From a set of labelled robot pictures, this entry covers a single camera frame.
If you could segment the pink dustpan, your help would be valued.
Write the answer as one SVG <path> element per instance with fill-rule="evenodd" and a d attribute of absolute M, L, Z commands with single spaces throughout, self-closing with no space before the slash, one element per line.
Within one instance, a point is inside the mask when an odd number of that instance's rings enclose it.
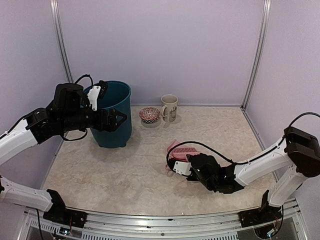
<path fill-rule="evenodd" d="M 180 144 L 180 142 L 178 142 L 177 140 L 174 140 L 174 141 L 168 146 L 168 148 L 167 148 L 167 150 L 166 150 L 166 153 L 168 153 L 168 152 L 171 153 L 171 151 L 172 151 L 173 149 L 179 147 L 178 144 Z"/>

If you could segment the pink hand brush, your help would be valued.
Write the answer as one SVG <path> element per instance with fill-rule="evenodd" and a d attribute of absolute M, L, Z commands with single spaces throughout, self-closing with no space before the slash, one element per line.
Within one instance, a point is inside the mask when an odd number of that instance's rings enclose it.
<path fill-rule="evenodd" d="M 188 162 L 187 155 L 194 156 L 198 154 L 199 152 L 194 147 L 179 146 L 173 149 L 169 156 L 177 161 Z"/>

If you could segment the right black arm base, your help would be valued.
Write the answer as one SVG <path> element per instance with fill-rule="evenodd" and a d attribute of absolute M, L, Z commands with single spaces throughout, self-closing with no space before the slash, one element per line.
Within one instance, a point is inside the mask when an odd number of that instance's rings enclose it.
<path fill-rule="evenodd" d="M 238 213 L 242 228 L 268 223 L 283 217 L 281 207 L 273 207 L 269 205 L 268 194 L 269 190 L 263 194 L 260 207 L 243 210 Z"/>

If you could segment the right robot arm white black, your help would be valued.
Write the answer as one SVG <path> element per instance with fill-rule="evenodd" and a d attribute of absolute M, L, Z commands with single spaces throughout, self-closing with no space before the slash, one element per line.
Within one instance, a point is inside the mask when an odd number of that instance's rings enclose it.
<path fill-rule="evenodd" d="M 293 194 L 307 179 L 320 174 L 320 145 L 318 139 L 289 124 L 283 137 L 269 148 L 244 162 L 234 162 L 216 150 L 213 153 L 229 163 L 222 167 L 212 155 L 195 152 L 181 152 L 174 156 L 174 150 L 183 142 L 173 142 L 167 149 L 166 165 L 188 181 L 200 182 L 209 191 L 232 194 L 251 182 L 277 169 L 287 167 L 286 172 L 271 190 L 267 190 L 256 218 L 266 222 L 276 209 Z"/>

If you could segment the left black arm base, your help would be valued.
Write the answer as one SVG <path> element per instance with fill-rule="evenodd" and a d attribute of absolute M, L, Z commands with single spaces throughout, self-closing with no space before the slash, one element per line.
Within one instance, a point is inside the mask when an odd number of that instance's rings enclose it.
<path fill-rule="evenodd" d="M 49 210 L 44 211 L 43 218 L 54 223 L 83 229 L 88 214 L 84 211 L 66 208 L 62 197 L 57 191 L 52 189 L 47 189 L 46 191 L 51 197 L 52 206 Z"/>

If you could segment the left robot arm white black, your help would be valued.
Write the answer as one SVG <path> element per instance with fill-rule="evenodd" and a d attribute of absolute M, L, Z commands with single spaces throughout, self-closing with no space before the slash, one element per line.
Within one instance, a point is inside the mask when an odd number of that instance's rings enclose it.
<path fill-rule="evenodd" d="M 26 149 L 40 145 L 51 137 L 69 131 L 88 132 L 89 128 L 115 132 L 128 117 L 115 108 L 99 109 L 98 100 L 108 91 L 108 83 L 91 84 L 87 93 L 77 81 L 56 86 L 52 102 L 22 116 L 12 128 L 0 137 L 0 163 Z M 57 191 L 40 190 L 0 178 L 0 200 L 4 203 L 26 206 L 50 213 L 63 223 L 70 218 L 70 211 Z"/>

